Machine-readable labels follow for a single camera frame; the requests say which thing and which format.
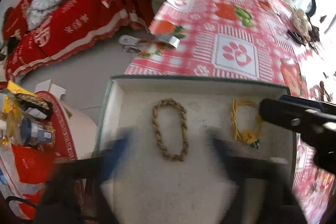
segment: yellow bracelet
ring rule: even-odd
[[[259,144],[260,144],[259,132],[261,130],[261,125],[263,121],[259,115],[256,115],[255,117],[256,130],[255,131],[253,130],[240,131],[238,129],[237,122],[236,122],[236,111],[237,111],[237,107],[239,106],[251,106],[251,107],[258,109],[258,104],[255,102],[251,102],[251,101],[242,101],[242,100],[233,99],[232,110],[231,110],[231,121],[232,121],[233,131],[235,134],[235,140],[238,140],[240,142],[245,142],[251,147],[258,149]]]

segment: braided rope bracelet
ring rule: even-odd
[[[256,115],[255,117],[256,130],[255,131],[253,130],[240,131],[238,129],[237,122],[236,122],[236,112],[237,112],[237,107],[239,106],[251,106],[251,107],[258,109],[258,104],[255,102],[233,99],[232,110],[231,110],[231,121],[232,121],[232,126],[233,126],[233,130],[235,134],[235,140],[238,140],[240,142],[245,142],[251,147],[258,149],[259,144],[260,144],[259,132],[261,130],[261,125],[263,121],[259,115]]]
[[[162,134],[159,129],[157,117],[158,117],[158,110],[161,107],[165,107],[165,106],[172,106],[176,108],[180,112],[180,115],[181,115],[181,131],[182,131],[183,148],[179,155],[169,154],[167,152],[167,147],[163,144]],[[187,112],[186,109],[179,102],[176,102],[172,98],[161,100],[153,107],[152,124],[153,124],[154,132],[155,132],[156,145],[160,148],[161,153],[165,159],[184,161],[184,157],[188,154],[189,143],[188,143],[188,137],[187,137],[188,127],[187,127],[186,116],[185,116],[186,112]]]

